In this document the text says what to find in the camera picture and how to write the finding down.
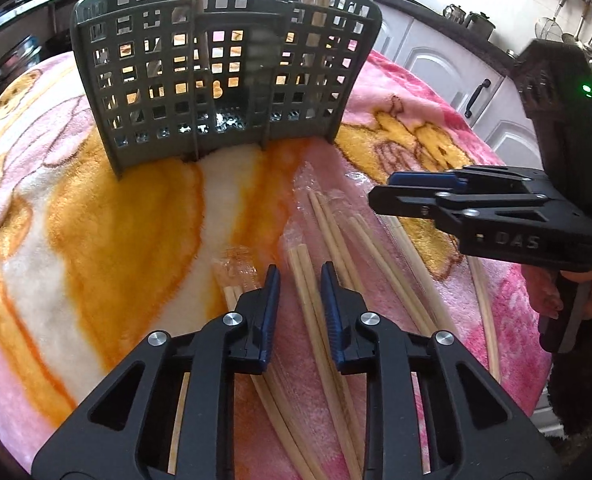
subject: dark countertop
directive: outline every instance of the dark countertop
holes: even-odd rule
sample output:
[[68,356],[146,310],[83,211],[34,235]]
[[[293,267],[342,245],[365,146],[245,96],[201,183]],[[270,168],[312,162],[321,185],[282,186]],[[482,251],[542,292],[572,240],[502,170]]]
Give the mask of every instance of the dark countertop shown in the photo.
[[428,7],[414,0],[373,0],[393,9],[400,10],[409,16],[425,23],[441,34],[454,40],[476,57],[479,57],[500,75],[506,76],[513,68],[515,60],[506,52],[503,52],[495,44],[477,36],[458,23],[451,22],[442,14],[438,14]]

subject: kitchen countertop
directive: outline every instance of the kitchen countertop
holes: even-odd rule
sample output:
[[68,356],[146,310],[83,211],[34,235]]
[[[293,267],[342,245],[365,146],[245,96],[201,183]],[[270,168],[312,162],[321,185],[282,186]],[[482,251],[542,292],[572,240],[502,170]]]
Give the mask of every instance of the kitchen countertop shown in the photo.
[[[29,0],[19,6],[0,14],[0,30],[8,26],[23,15],[26,15],[39,7],[51,4],[57,0]],[[486,62],[500,75],[506,76],[514,65],[514,60],[500,48],[487,40],[476,36],[462,25],[451,22],[442,14],[438,14],[428,7],[414,0],[373,0],[393,9],[398,9],[413,18],[419,20],[428,27],[451,38],[475,56]]]
[[377,4],[382,4],[393,9],[400,10],[425,23],[441,34],[444,34],[451,40],[460,44],[476,57],[479,57],[500,75],[506,76],[513,68],[515,60],[506,52],[490,43],[487,40],[477,36],[462,25],[452,22],[442,14],[438,14],[428,7],[423,6],[414,0],[373,0]]

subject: cabinet handle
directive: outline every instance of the cabinet handle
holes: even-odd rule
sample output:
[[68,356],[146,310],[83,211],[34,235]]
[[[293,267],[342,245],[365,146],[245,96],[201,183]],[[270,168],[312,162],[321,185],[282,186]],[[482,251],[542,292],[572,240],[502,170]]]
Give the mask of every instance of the cabinet handle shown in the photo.
[[490,86],[492,86],[492,82],[489,79],[485,79],[480,85],[478,85],[478,88],[476,88],[476,91],[474,91],[474,94],[471,96],[470,102],[467,103],[467,109],[465,110],[466,119],[471,119],[471,107],[473,107],[476,99],[478,99],[480,92],[483,91],[483,88],[489,88]]

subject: gray plastic basket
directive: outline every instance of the gray plastic basket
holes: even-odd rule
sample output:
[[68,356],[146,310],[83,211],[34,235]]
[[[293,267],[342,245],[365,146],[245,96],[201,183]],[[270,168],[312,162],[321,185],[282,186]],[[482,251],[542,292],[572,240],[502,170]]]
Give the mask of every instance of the gray plastic basket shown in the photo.
[[[174,22],[179,7],[183,18]],[[204,0],[204,10],[187,0],[76,4],[74,54],[118,176],[149,160],[197,160],[236,144],[332,141],[381,23],[370,0],[331,0],[328,9]],[[208,60],[197,43],[204,34]]]

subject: human hand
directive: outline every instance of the human hand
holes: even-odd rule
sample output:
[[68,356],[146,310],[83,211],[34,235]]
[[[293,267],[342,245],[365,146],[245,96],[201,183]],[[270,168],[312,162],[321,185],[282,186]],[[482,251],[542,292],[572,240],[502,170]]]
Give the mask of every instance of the human hand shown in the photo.
[[[576,283],[592,282],[590,272],[565,272],[561,274]],[[558,319],[558,313],[563,310],[563,303],[556,288],[557,272],[541,267],[522,266],[522,275],[527,285],[532,308],[541,316]],[[592,292],[584,307],[583,319],[592,319]]]

